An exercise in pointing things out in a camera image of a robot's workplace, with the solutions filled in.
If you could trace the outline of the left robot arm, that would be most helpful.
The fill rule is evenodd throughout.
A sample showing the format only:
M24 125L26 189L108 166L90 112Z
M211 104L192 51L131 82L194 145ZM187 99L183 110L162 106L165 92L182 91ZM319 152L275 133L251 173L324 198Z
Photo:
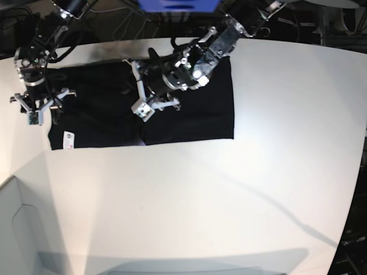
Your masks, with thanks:
M146 121L157 109L180 109L181 103L172 92L206 86L214 69L233 52L237 41L254 38L285 6L285 1L235 1L222 10L222 19L208 27L203 36L182 45L172 38L172 54L159 56L149 48L148 58L127 59L138 90L132 112Z

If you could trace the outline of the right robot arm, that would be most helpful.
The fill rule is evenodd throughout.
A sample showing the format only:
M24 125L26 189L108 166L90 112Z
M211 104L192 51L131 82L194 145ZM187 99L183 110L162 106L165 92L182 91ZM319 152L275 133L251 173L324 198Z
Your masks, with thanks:
M49 87L47 70L49 64L63 60L83 40L86 31L70 32L73 21L82 20L90 10L89 1L53 1L56 10L41 19L34 29L29 44L15 51L14 65L24 83L24 94L15 94L11 102L21 105L21 112L35 117L37 111L50 100L61 107L60 93Z

